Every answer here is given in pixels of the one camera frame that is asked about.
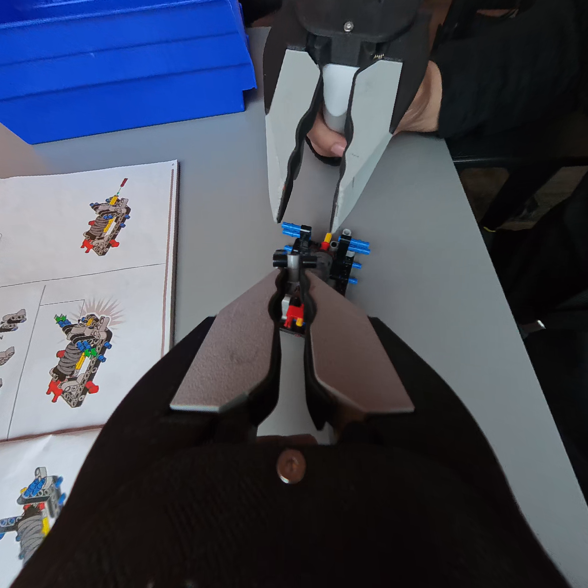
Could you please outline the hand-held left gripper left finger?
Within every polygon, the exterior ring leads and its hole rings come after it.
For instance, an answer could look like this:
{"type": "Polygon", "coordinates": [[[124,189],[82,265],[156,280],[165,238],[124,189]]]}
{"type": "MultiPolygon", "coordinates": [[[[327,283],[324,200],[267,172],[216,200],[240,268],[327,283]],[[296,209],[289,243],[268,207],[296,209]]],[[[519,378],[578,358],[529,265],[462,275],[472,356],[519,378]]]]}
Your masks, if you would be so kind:
{"type": "Polygon", "coordinates": [[[253,426],[271,413],[281,351],[270,303],[279,276],[273,269],[216,315],[170,402],[172,410],[220,415],[244,409],[253,426]]]}

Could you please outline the person's right forearm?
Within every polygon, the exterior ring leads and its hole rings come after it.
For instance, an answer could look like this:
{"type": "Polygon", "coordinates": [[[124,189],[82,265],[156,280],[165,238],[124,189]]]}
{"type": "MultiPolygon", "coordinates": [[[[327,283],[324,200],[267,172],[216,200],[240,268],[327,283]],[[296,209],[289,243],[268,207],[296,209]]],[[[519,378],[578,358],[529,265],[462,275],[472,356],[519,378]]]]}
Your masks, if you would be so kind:
{"type": "Polygon", "coordinates": [[[587,1],[530,1],[524,11],[434,51],[442,79],[437,134],[515,128],[587,112],[587,1]]]}

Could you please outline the lego chassis assembly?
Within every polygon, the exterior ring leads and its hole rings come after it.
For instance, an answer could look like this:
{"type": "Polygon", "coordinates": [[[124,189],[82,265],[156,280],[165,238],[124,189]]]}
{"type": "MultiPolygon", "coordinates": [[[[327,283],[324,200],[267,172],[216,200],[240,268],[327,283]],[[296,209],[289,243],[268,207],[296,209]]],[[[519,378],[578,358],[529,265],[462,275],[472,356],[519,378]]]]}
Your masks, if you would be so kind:
{"type": "MultiPolygon", "coordinates": [[[[352,270],[362,268],[362,264],[355,259],[356,255],[371,253],[370,243],[354,238],[349,229],[342,230],[339,236],[328,232],[322,240],[314,240],[309,225],[283,222],[282,233],[292,239],[292,243],[281,249],[299,254],[305,251],[318,252],[317,268],[308,271],[343,296],[346,295],[350,283],[357,283],[357,279],[351,275],[352,270]]],[[[287,278],[281,301],[281,331],[295,336],[305,336],[304,311],[300,281],[289,283],[287,278]]]]}

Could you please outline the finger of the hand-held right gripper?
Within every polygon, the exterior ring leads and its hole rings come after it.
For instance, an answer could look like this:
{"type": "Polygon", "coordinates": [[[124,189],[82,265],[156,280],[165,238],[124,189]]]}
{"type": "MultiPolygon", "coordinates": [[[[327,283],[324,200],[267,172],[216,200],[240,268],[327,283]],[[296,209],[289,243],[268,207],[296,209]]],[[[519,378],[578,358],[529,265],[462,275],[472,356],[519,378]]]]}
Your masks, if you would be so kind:
{"type": "Polygon", "coordinates": [[[355,74],[330,230],[348,217],[392,138],[390,130],[402,63],[380,59],[355,74]]]}
{"type": "Polygon", "coordinates": [[[302,141],[320,70],[305,51],[287,49],[266,114],[268,191],[273,218],[280,223],[302,158],[302,141]]]}

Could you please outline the blue plastic bin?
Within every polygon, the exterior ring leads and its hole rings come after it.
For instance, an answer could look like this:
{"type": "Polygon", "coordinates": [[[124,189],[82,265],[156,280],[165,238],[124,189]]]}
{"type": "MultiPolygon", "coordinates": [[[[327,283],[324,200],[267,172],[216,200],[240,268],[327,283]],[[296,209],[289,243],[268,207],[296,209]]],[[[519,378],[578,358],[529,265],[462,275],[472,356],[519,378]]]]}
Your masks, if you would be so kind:
{"type": "Polygon", "coordinates": [[[1,123],[29,144],[242,112],[238,1],[1,1],[1,123]]]}

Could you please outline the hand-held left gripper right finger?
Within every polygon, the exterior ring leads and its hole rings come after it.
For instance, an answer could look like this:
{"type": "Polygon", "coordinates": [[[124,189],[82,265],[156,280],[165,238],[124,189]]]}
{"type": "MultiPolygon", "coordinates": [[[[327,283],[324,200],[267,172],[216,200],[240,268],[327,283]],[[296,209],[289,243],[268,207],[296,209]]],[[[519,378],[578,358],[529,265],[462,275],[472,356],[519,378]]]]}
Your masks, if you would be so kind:
{"type": "Polygon", "coordinates": [[[306,401],[317,429],[415,406],[370,319],[314,273],[300,275],[306,401]]]}

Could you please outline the person's right hand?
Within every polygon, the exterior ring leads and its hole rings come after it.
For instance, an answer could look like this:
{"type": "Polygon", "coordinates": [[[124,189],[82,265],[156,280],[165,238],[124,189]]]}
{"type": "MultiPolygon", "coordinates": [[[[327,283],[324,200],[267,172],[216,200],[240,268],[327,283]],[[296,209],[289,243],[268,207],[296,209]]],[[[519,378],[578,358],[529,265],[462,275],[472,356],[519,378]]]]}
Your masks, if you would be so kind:
{"type": "MultiPolygon", "coordinates": [[[[439,126],[442,103],[442,76],[437,64],[429,61],[423,80],[412,103],[403,115],[394,135],[403,132],[431,133],[439,126]]],[[[319,156],[340,158],[347,141],[345,137],[327,127],[323,115],[317,114],[307,139],[319,156]]]]}

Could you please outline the lego instruction booklet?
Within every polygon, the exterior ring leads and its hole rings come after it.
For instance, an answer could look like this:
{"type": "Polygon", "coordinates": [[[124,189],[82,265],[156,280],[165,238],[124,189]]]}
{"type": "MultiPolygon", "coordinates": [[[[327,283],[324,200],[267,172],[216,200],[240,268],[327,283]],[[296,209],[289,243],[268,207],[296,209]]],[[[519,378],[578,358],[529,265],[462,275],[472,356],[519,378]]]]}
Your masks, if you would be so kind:
{"type": "Polygon", "coordinates": [[[178,167],[1,180],[1,587],[171,347],[178,167]]]}

